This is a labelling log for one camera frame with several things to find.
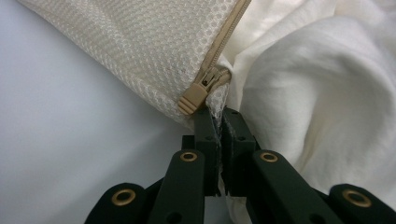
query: zipper slider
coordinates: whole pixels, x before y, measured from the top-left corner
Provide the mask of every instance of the zipper slider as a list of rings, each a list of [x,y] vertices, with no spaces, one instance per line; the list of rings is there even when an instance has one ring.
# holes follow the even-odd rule
[[[197,78],[178,100],[178,109],[184,115],[193,114],[216,87],[230,80],[227,68],[210,67],[201,78]]]

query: beige mesh fabric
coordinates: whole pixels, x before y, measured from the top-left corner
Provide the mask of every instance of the beige mesh fabric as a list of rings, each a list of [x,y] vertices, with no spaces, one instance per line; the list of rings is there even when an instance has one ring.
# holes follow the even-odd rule
[[[190,126],[177,100],[237,0],[20,0],[149,104]],[[209,97],[220,115],[228,88]]]

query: brown zipper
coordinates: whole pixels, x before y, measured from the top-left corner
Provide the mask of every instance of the brown zipper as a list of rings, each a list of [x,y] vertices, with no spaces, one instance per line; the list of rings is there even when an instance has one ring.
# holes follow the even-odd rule
[[[190,115],[194,113],[205,102],[210,92],[231,79],[230,71],[227,68],[217,66],[216,63],[249,3],[250,0],[238,1],[227,21],[222,25],[218,36],[216,36],[201,64],[198,75],[178,101],[178,109],[183,114]]]

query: mesh bag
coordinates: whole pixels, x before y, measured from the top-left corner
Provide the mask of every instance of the mesh bag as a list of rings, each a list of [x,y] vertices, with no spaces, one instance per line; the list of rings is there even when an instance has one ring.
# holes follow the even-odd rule
[[[206,102],[219,118],[231,75],[216,62],[248,0],[20,2],[166,116],[191,126]]]

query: crumpled white fabric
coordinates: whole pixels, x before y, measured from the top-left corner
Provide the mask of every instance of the crumpled white fabric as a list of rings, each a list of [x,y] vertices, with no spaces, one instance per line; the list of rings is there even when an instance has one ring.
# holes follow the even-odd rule
[[[394,24],[392,1],[253,0],[222,58],[228,107],[312,187],[350,183],[395,209]],[[249,223],[243,199],[229,207]]]

